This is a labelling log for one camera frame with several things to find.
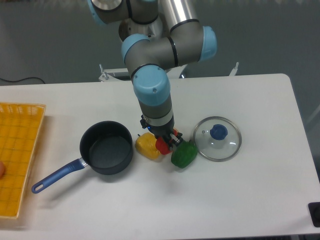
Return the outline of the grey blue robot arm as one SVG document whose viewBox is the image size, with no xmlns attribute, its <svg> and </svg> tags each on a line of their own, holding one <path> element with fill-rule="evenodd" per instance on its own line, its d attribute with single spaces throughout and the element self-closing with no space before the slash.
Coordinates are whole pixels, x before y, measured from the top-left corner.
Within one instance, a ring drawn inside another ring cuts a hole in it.
<svg viewBox="0 0 320 240">
<path fill-rule="evenodd" d="M 213 29 L 202 26 L 190 0 L 90 0 L 91 13 L 104 24 L 130 21 L 121 45 L 142 116 L 141 126 L 168 149 L 182 143 L 174 132 L 171 87 L 166 71 L 212 58 Z"/>
</svg>

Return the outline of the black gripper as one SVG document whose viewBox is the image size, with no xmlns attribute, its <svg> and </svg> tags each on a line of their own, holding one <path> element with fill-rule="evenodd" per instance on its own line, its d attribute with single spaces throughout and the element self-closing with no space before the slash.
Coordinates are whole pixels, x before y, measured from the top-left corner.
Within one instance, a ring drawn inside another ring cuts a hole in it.
<svg viewBox="0 0 320 240">
<path fill-rule="evenodd" d="M 183 134 L 179 131 L 173 131 L 175 121 L 171 119 L 164 125 L 156 126 L 146 122 L 146 119 L 141 115 L 140 124 L 143 129 L 148 129 L 156 138 L 163 138 L 170 151 L 173 151 L 183 141 Z"/>
</svg>

